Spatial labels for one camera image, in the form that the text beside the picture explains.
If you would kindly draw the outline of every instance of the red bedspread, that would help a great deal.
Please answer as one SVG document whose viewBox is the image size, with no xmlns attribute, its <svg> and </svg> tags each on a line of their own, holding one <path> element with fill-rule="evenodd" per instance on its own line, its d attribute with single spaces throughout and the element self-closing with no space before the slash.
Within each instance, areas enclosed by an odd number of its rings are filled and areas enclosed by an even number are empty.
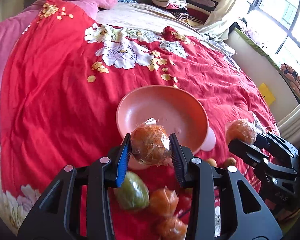
<svg viewBox="0 0 300 240">
<path fill-rule="evenodd" d="M 198 39 L 170 27 L 154 34 L 100 26 L 72 3 L 47 1 L 21 35 L 2 81 L 2 189 L 20 211 L 21 218 L 11 215 L 15 228 L 64 165 L 90 165 L 121 143 L 115 122 L 119 101 L 135 88 L 154 84 L 177 85 L 201 102 L 217 144 L 197 155 L 212 157 L 219 166 L 230 156 L 224 135 L 228 121 L 253 121 L 252 111 L 275 130 L 250 78 Z M 252 169 L 240 159 L 237 163 L 258 190 Z M 178 189 L 170 166 L 136 173 L 150 192 Z M 111 211 L 118 240 L 158 239 L 151 228 L 156 217 L 147 210 L 129 214 L 111 199 Z"/>
</svg>

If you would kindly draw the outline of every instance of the bowl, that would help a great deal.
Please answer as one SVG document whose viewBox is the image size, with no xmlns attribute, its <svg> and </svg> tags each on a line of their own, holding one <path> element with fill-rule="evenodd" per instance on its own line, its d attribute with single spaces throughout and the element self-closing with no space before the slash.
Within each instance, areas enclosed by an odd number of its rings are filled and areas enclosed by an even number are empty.
<svg viewBox="0 0 300 240">
<path fill-rule="evenodd" d="M 122 136 L 154 118 L 169 136 L 175 133 L 180 145 L 195 154 L 208 133 L 208 117 L 200 102 L 179 88 L 152 85 L 137 88 L 120 101 L 116 121 Z"/>
</svg>

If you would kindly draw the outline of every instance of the yellow sticky note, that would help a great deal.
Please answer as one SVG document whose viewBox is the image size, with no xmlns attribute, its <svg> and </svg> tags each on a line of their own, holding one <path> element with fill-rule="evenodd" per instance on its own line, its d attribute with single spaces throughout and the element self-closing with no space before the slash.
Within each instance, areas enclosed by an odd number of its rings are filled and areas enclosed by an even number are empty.
<svg viewBox="0 0 300 240">
<path fill-rule="evenodd" d="M 275 101 L 274 95 L 270 92 L 270 90 L 266 86 L 266 84 L 262 83 L 259 86 L 259 91 L 260 91 L 261 95 L 263 96 L 263 99 L 266 101 L 268 106 L 270 106 Z"/>
</svg>

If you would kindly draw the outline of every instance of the white curtain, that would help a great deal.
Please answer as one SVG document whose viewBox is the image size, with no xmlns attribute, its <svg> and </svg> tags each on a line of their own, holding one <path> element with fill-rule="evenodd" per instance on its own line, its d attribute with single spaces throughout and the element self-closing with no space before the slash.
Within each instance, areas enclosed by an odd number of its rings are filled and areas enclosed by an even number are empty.
<svg viewBox="0 0 300 240">
<path fill-rule="evenodd" d="M 241 0 L 221 0 L 216 9 L 211 12 L 205 24 L 201 27 L 198 26 L 196 30 L 200 34 L 211 33 L 217 37 L 227 39 L 228 28 L 240 16 Z"/>
<path fill-rule="evenodd" d="M 300 146 L 300 105 L 278 122 L 281 137 L 295 147 Z"/>
</svg>

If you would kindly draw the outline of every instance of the green mango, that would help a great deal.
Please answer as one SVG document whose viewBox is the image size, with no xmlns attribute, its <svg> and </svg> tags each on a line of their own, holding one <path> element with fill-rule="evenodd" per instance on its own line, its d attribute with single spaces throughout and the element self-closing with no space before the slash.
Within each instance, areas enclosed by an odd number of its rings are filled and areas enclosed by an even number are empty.
<svg viewBox="0 0 300 240">
<path fill-rule="evenodd" d="M 149 205 L 149 190 L 142 179 L 131 171 L 126 172 L 120 188 L 114 195 L 123 210 L 141 210 Z"/>
</svg>

